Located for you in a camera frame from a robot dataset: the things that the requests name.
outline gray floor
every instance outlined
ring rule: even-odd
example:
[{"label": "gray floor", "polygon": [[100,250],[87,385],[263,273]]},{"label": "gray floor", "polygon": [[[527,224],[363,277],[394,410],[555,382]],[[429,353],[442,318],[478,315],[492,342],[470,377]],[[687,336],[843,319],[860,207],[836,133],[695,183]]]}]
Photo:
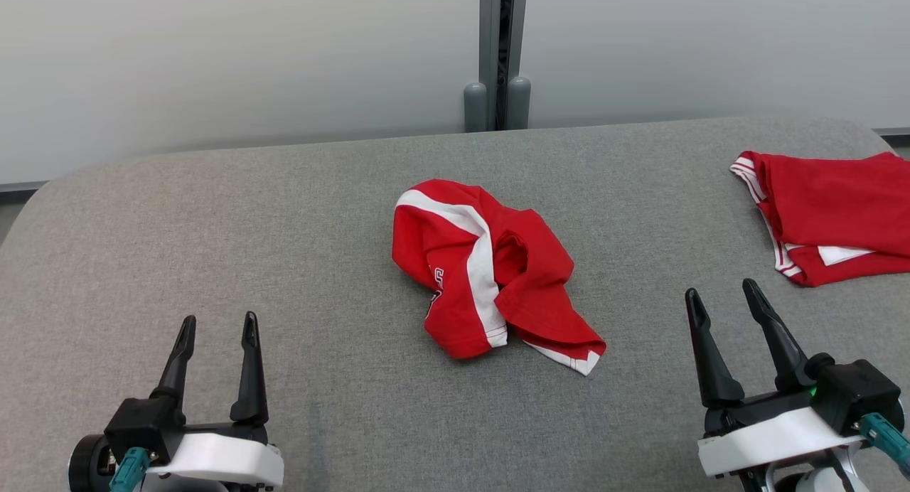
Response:
[{"label": "gray floor", "polygon": [[[894,148],[894,150],[904,159],[910,159],[910,146],[900,146],[899,148]],[[0,194],[0,245],[3,244],[6,234],[9,232],[10,227],[13,226],[13,220],[19,216],[19,211],[22,210],[26,201],[31,197],[32,193],[30,191],[28,193]]]}]

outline gray table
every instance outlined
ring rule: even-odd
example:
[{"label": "gray table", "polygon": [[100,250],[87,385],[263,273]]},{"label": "gray table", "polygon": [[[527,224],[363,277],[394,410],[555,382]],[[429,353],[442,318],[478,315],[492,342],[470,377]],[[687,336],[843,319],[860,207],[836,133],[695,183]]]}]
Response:
[{"label": "gray table", "polygon": [[[771,390],[774,367],[746,276],[806,353],[867,357],[910,386],[910,277],[787,282],[727,171],[744,149],[889,148],[837,120],[710,119],[157,155],[53,181],[0,247],[0,485],[64,488],[74,444],[149,394],[186,314],[186,414],[227,420],[250,309],[287,490],[737,490],[697,459],[686,288],[747,394]],[[569,295],[609,345],[591,376],[515,341],[455,362],[423,332],[432,292],[390,239],[399,194],[432,177],[550,224],[576,262]],[[877,452],[859,469],[873,490],[907,489]]]}]

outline white wall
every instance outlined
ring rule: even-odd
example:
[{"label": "white wall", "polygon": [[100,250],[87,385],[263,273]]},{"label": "white wall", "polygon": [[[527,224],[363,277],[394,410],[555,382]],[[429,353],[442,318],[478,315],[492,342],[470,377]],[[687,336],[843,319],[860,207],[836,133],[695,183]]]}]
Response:
[{"label": "white wall", "polygon": [[533,128],[750,114],[910,126],[907,0],[527,0]]},{"label": "white wall", "polygon": [[0,0],[0,184],[461,132],[477,68],[478,0]]}]

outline white stripe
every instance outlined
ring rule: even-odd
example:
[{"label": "white stripe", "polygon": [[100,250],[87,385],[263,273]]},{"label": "white stripe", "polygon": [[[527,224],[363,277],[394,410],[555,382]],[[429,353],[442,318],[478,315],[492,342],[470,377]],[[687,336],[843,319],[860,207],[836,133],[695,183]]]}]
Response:
[{"label": "white stripe", "polygon": [[[754,200],[756,204],[767,198],[767,195],[765,195],[764,191],[761,189],[761,184],[759,184],[758,176],[755,174],[755,172],[749,171],[748,169],[744,169],[742,167],[738,167],[737,165],[745,165],[754,168],[753,161],[748,158],[737,159],[737,161],[731,165],[730,171],[738,175],[741,180],[746,181],[751,185],[751,188],[748,188],[749,194],[751,195],[751,199]],[[800,245],[790,245],[790,243],[778,242],[778,240],[774,238],[774,231],[771,230],[771,224],[768,223],[768,219],[764,217],[764,211],[759,210],[759,212],[761,213],[761,220],[764,222],[764,227],[768,230],[768,236],[771,237],[771,242],[773,242],[774,269],[787,277],[792,277],[793,275],[800,274],[803,269],[799,266],[793,266],[793,260],[790,259],[790,253],[787,252],[789,249],[798,247]]]},{"label": "white stripe", "polygon": [[496,307],[496,295],[500,288],[493,278],[493,243],[490,226],[473,206],[465,204],[446,204],[432,200],[418,190],[408,190],[401,194],[395,207],[412,206],[428,211],[448,220],[449,223],[464,232],[477,236],[474,249],[468,256],[468,284],[471,285],[471,296],[474,297],[474,308],[477,317],[483,323],[487,342],[491,347],[503,346],[508,340],[506,321]]},{"label": "white stripe", "polygon": [[758,182],[758,176],[755,175],[753,171],[749,171],[748,169],[744,169],[742,167],[737,167],[737,165],[732,165],[730,169],[743,181],[748,181],[749,184],[751,184],[751,190],[749,190],[749,193],[751,194],[751,197],[754,198],[755,203],[758,203],[760,200],[765,200],[765,198],[768,197],[765,195],[764,190],[761,189],[761,184]]},{"label": "white stripe", "polygon": [[588,373],[590,373],[591,370],[594,369],[594,365],[596,365],[597,361],[599,361],[601,359],[600,355],[597,355],[597,353],[592,352],[591,350],[588,350],[587,359],[573,359],[572,357],[569,357],[568,355],[565,355],[564,353],[559,353],[556,350],[550,350],[549,348],[543,348],[542,346],[537,346],[537,344],[531,344],[531,343],[528,343],[527,341],[525,341],[524,343],[526,343],[527,346],[530,346],[533,349],[537,350],[538,352],[543,353],[543,355],[550,357],[550,359],[553,359],[556,362],[560,363],[560,365],[569,366],[572,369],[575,369],[575,371],[577,371],[585,376],[588,376]]},{"label": "white stripe", "polygon": [[869,251],[867,249],[857,249],[854,247],[832,247],[829,245],[818,246],[818,255],[822,257],[822,262],[825,263],[825,266],[838,264],[838,262],[849,261],[855,257],[867,255],[867,253],[872,252],[873,251]]},{"label": "white stripe", "polygon": [[746,167],[755,169],[755,162],[744,156],[737,158],[737,161],[734,161],[734,165],[745,165]]}]

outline gray fabric surface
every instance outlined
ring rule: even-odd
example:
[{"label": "gray fabric surface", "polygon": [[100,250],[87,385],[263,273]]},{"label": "gray fabric surface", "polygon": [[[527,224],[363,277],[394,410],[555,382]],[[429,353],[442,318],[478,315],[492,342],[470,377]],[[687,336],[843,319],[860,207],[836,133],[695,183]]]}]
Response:
[{"label": "gray fabric surface", "polygon": [[[244,311],[259,314],[289,490],[738,490],[705,478],[683,292],[695,286],[747,394],[774,388],[740,281],[807,353],[910,386],[910,276],[819,289],[773,268],[727,168],[744,149],[888,151],[836,120],[711,119],[158,155],[42,188],[0,247],[0,483],[65,486],[70,451],[149,394],[198,317],[192,423],[224,421]],[[542,214],[609,349],[588,378],[514,339],[455,362],[422,330],[432,292],[390,259],[399,194],[426,178]],[[872,490],[907,489],[873,451]]]}]

